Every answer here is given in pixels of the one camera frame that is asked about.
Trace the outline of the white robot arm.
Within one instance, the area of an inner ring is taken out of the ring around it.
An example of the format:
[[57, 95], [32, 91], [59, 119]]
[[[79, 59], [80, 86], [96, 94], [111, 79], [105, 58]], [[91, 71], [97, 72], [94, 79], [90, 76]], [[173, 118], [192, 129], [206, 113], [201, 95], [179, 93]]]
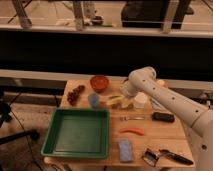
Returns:
[[196, 171], [213, 171], [213, 110], [160, 86], [152, 67], [132, 71], [122, 85], [121, 92], [127, 98], [144, 92], [191, 127], [202, 138]]

